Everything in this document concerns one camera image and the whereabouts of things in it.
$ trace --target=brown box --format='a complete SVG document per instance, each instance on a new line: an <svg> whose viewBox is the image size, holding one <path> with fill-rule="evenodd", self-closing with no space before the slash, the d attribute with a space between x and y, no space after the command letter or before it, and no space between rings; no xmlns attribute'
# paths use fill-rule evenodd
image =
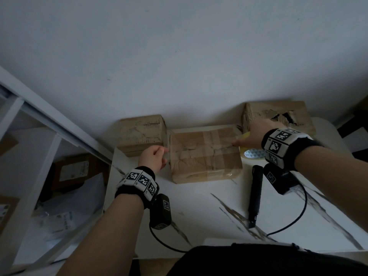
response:
<svg viewBox="0 0 368 276"><path fill-rule="evenodd" d="M175 183L236 178L242 171L234 128L170 136L170 165Z"/></svg>
<svg viewBox="0 0 368 276"><path fill-rule="evenodd" d="M161 115L122 119L117 148L127 157L140 156L151 145L166 146L166 125Z"/></svg>
<svg viewBox="0 0 368 276"><path fill-rule="evenodd" d="M303 101L274 101L246 103L242 117L243 132L248 132L248 125L256 119L280 121L287 127L309 135L315 135L316 129Z"/></svg>
<svg viewBox="0 0 368 276"><path fill-rule="evenodd" d="M102 173L105 185L108 182L109 165L92 154L70 157L55 163L55 174L51 191L83 183Z"/></svg>
<svg viewBox="0 0 368 276"><path fill-rule="evenodd" d="M5 134L0 141L0 156L8 152L18 144L15 137L10 134Z"/></svg>
<svg viewBox="0 0 368 276"><path fill-rule="evenodd" d="M19 198L0 195L0 234L9 222L18 202Z"/></svg>

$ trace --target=box on shelf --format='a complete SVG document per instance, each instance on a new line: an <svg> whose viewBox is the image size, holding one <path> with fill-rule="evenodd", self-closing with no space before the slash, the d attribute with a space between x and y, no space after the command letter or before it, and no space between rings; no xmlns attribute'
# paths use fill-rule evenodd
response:
<svg viewBox="0 0 368 276"><path fill-rule="evenodd" d="M82 184L87 179L102 173L105 185L108 183L109 165L92 154L69 157L55 163L51 191L66 189Z"/></svg>
<svg viewBox="0 0 368 276"><path fill-rule="evenodd" d="M243 132L248 132L248 125L253 120L263 118L282 122L287 127L311 136L316 134L316 129L303 101L246 103L241 117Z"/></svg>
<svg viewBox="0 0 368 276"><path fill-rule="evenodd" d="M19 198L0 195L0 234L9 222L18 202Z"/></svg>
<svg viewBox="0 0 368 276"><path fill-rule="evenodd" d="M18 141L11 134L4 134L0 141L0 156L8 152L14 146L18 144Z"/></svg>
<svg viewBox="0 0 368 276"><path fill-rule="evenodd" d="M122 119L117 148L127 157L135 157L151 145L166 146L166 138L166 125L161 115Z"/></svg>
<svg viewBox="0 0 368 276"><path fill-rule="evenodd" d="M231 142L239 131L229 127L170 136L170 165L175 183L236 178L242 171L239 148Z"/></svg>

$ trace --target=white wall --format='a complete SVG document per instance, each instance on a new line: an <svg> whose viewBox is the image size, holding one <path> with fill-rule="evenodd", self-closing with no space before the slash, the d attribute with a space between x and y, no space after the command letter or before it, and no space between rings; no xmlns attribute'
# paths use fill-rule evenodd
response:
<svg viewBox="0 0 368 276"><path fill-rule="evenodd" d="M333 121L366 95L368 0L0 0L0 65L99 137L116 120L238 122L251 100Z"/></svg>

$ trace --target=white label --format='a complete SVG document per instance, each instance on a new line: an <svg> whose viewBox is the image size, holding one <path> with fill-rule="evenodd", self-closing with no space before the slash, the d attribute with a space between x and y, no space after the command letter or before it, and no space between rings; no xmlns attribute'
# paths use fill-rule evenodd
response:
<svg viewBox="0 0 368 276"><path fill-rule="evenodd" d="M2 219L5 217L6 213L8 212L10 204L0 204L0 223Z"/></svg>
<svg viewBox="0 0 368 276"><path fill-rule="evenodd" d="M61 237L65 232L74 229L72 212L64 212L57 215L46 216L43 220L44 228L47 231L47 240Z"/></svg>
<svg viewBox="0 0 368 276"><path fill-rule="evenodd" d="M89 164L90 162L84 161L84 162L68 164L67 166L63 166L60 172L59 181L61 182L65 180L87 176Z"/></svg>

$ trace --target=hand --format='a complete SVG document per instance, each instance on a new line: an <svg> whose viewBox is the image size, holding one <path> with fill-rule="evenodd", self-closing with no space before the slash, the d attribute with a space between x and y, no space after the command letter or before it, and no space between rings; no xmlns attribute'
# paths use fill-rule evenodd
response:
<svg viewBox="0 0 368 276"><path fill-rule="evenodd" d="M247 138L236 139L232 142L233 146L262 149L261 143L265 134L278 128L286 128L281 122L274 122L270 119L257 119L249 125L250 135Z"/></svg>
<svg viewBox="0 0 368 276"><path fill-rule="evenodd" d="M168 148L166 147L152 145L142 152L138 160L138 166L149 167L156 174L166 166L168 160L164 159L163 155L167 152Z"/></svg>

